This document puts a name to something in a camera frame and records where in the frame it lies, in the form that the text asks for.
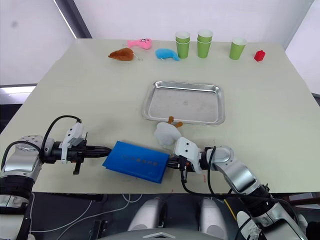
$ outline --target white cable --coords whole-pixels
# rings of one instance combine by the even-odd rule
[[[134,201],[130,201],[126,198],[126,196],[124,194],[122,194],[122,197],[124,198],[124,200],[126,200],[127,202],[131,203],[131,204],[134,204],[136,202],[138,202],[141,198],[142,198],[143,194],[140,195],[140,197],[138,197],[137,200],[134,200]]]
[[[91,216],[86,216],[78,221],[76,221],[75,223],[71,224],[69,227],[67,227],[61,234],[60,236],[58,236],[58,238],[56,240],[59,240],[65,233],[66,231],[68,231],[70,228],[72,228],[74,225],[76,225],[77,223],[80,223],[81,221],[85,220],[85,219],[90,219],[90,218],[94,218],[94,217],[97,217],[97,216],[100,216],[100,215],[103,215],[103,214],[109,214],[109,213],[113,213],[113,212],[116,212],[116,211],[120,211],[120,210],[123,210],[125,209],[126,207],[128,207],[130,203],[130,194],[129,194],[129,199],[128,201],[126,202],[126,205],[124,207],[121,207],[121,208],[118,208],[118,209],[115,209],[115,210],[110,210],[110,211],[105,211],[105,212],[101,212],[101,213],[98,213],[98,214],[95,214],[95,215],[91,215]]]
[[[31,233],[31,227],[32,227],[32,209],[34,208],[34,202],[35,202],[35,194],[31,192],[32,195],[32,202],[31,202],[31,207],[30,207],[30,228],[29,228],[29,233]]]
[[[77,220],[80,219],[83,215],[86,214],[86,212],[89,210],[91,204],[92,204],[92,201],[90,201],[89,206],[86,208],[86,210],[85,210],[80,216],[78,216],[75,220],[67,223],[66,225],[63,225],[63,226],[60,226],[60,227],[57,227],[57,228],[54,228],[54,229],[50,229],[50,230],[43,230],[43,231],[32,231],[32,230],[31,230],[31,226],[30,226],[30,232],[31,232],[31,233],[47,233],[47,232],[53,232],[53,231],[62,229],[62,228],[66,227],[66,226],[68,226],[68,225],[70,225],[70,224],[73,224],[75,221],[77,221]]]

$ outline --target black cable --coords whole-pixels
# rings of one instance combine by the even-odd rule
[[[278,203],[283,203],[285,205],[287,205],[291,212],[293,213],[294,215],[294,218],[295,218],[295,222],[297,223],[298,226],[300,226],[300,223],[298,221],[298,216],[297,216],[297,213],[296,211],[294,210],[294,208],[290,205],[290,203],[288,203],[286,200],[283,200],[283,199],[279,199],[279,198],[269,198],[269,197],[261,197],[261,196],[249,196],[249,195],[241,195],[241,194],[226,194],[226,193],[222,193],[222,194],[208,194],[208,193],[199,193],[199,192],[194,192],[194,191],[191,191],[187,188],[186,184],[185,184],[185,177],[184,177],[184,173],[183,173],[183,170],[181,169],[180,170],[180,173],[181,173],[181,183],[182,183],[182,187],[183,189],[189,193],[189,194],[192,194],[192,195],[195,195],[195,196],[201,196],[201,197],[214,197],[216,199],[226,199],[226,198],[238,198],[238,199],[248,199],[248,200],[260,200],[260,201],[271,201],[271,202],[278,202]]]
[[[238,239],[238,237],[240,236],[241,230],[244,228],[244,226],[245,226],[248,222],[250,222],[250,220],[251,220],[251,218],[249,217],[249,218],[241,225],[241,227],[239,227],[238,231],[236,232],[236,235],[235,235],[234,240],[237,240],[237,239]]]
[[[209,158],[209,163],[208,163],[208,169],[207,169],[207,182],[208,182],[208,187],[209,187],[209,190],[210,190],[210,193],[211,194],[215,194],[215,192],[212,190],[212,187],[211,187],[211,179],[210,179],[210,172],[211,172],[211,163],[212,163],[212,158],[215,154],[215,151],[216,151],[216,146],[213,147],[212,149],[212,152],[211,152],[211,155],[210,155],[210,158]]]
[[[9,150],[11,149],[11,147],[12,147],[13,145],[16,145],[16,144],[27,144],[27,145],[35,148],[39,153],[41,152],[40,147],[38,147],[37,145],[35,145],[35,144],[32,143],[32,142],[28,142],[28,141],[14,141],[14,142],[10,143],[10,144],[6,147],[6,149],[5,149],[5,151],[4,151],[4,154],[3,154],[3,157],[2,157],[2,162],[1,162],[1,170],[2,170],[2,168],[3,168],[3,167],[5,166],[5,164],[6,164],[7,155],[8,155],[8,153],[9,153]]]
[[[57,117],[55,120],[53,120],[53,122],[50,124],[48,130],[46,131],[46,133],[45,133],[45,135],[43,137],[43,141],[42,141],[42,145],[41,145],[41,152],[40,152],[40,155],[41,155],[42,159],[45,156],[46,142],[47,142],[48,136],[49,136],[53,126],[56,124],[56,122],[58,122],[58,120],[63,119],[63,118],[75,119],[77,121],[77,123],[81,123],[81,119],[80,118],[78,118],[76,116],[72,116],[72,115],[62,115],[62,116]]]

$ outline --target silver tray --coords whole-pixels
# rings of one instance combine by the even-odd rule
[[[219,125],[225,121],[223,90],[215,85],[174,81],[156,81],[142,107],[148,120],[201,125]]]

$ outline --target plush toy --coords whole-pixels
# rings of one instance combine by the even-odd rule
[[[150,49],[152,46],[152,40],[150,38],[142,38],[135,41],[128,40],[126,43],[129,48],[133,46],[138,46],[139,48],[146,49],[146,50]]]
[[[155,51],[155,55],[158,59],[168,59],[173,58],[176,61],[179,61],[180,58],[175,51],[168,48],[159,48]]]
[[[126,47],[110,53],[108,57],[120,61],[131,61],[134,59],[134,51]]]
[[[174,117],[170,116],[168,122],[159,122],[156,125],[154,136],[162,147],[172,145],[181,137],[181,133],[177,128],[181,127],[183,123],[180,121],[174,126],[171,125],[173,121]]]

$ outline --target white plush toy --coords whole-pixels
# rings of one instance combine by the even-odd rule
[[[174,117],[170,116],[168,122],[159,122],[156,125],[154,136],[162,147],[172,145],[175,141],[178,140],[178,138],[181,137],[181,133],[177,128],[181,127],[183,123],[178,122],[174,126],[174,125],[171,125],[173,121],[174,121]]]

